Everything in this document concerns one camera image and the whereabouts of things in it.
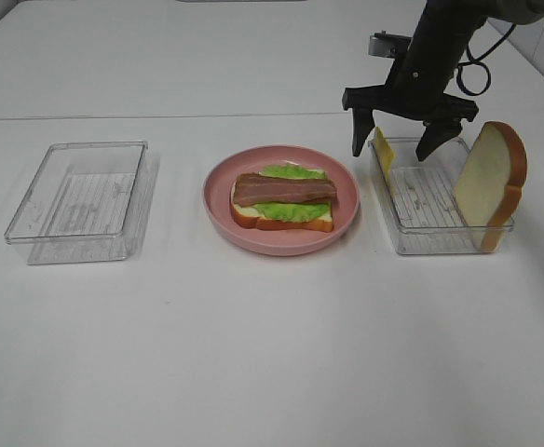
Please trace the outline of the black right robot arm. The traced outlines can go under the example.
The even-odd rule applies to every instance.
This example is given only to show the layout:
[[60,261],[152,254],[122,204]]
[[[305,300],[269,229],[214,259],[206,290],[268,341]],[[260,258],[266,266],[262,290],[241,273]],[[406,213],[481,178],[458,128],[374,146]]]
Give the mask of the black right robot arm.
[[544,1],[428,1],[411,37],[374,34],[380,45],[374,53],[394,62],[384,84],[344,91],[343,108],[353,116],[352,154],[360,155],[378,110],[424,124],[415,153],[425,160],[460,134],[463,119],[478,114],[475,102],[444,92],[476,30],[489,18],[526,25],[542,17]]

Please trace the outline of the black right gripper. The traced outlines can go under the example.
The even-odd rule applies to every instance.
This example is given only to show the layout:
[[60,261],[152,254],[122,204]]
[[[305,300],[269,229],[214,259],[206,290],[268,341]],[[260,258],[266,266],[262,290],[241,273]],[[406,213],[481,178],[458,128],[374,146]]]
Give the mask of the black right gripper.
[[478,114],[474,101],[444,92],[467,46],[466,41],[411,41],[406,53],[392,59],[384,84],[346,88],[342,105],[352,111],[352,155],[360,156],[375,127],[374,110],[429,123],[415,149],[419,161],[457,137],[459,120]]

